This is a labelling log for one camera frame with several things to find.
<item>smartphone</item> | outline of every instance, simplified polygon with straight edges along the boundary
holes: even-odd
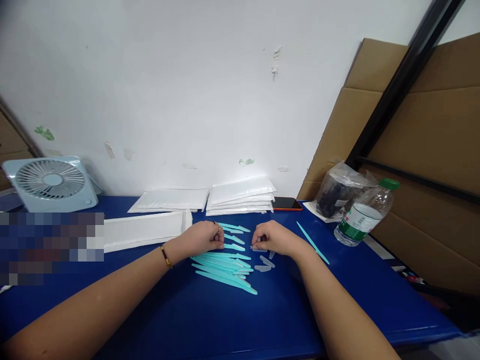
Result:
[[[273,210],[279,211],[302,211],[303,207],[293,197],[276,197],[271,202]]]

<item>person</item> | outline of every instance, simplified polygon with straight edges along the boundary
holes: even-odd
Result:
[[[256,227],[251,243],[296,262],[330,359],[399,359],[307,242],[272,220]],[[163,244],[170,265],[223,248],[224,231],[212,221],[198,222]],[[169,269],[158,247],[112,272],[8,339],[3,345],[7,358],[92,358]]]

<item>hand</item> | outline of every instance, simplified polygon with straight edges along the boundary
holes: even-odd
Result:
[[[274,220],[256,226],[251,244],[254,249],[272,250],[294,260],[305,252],[315,252],[305,240]]]
[[[191,256],[224,248],[224,229],[213,221],[200,221],[183,234],[167,241],[163,248],[173,265]]]

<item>black item in plastic bag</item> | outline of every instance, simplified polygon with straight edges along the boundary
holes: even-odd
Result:
[[[316,210],[327,219],[337,216],[340,220],[343,213],[350,209],[354,199],[375,186],[377,184],[374,179],[366,178],[343,161],[339,162],[327,172],[321,182],[315,198]]]

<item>plastic water bottle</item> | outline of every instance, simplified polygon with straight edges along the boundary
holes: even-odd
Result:
[[[337,225],[333,234],[344,245],[354,247],[389,213],[394,204],[393,191],[400,186],[398,181],[384,178],[380,186],[365,192],[351,206],[350,211]]]

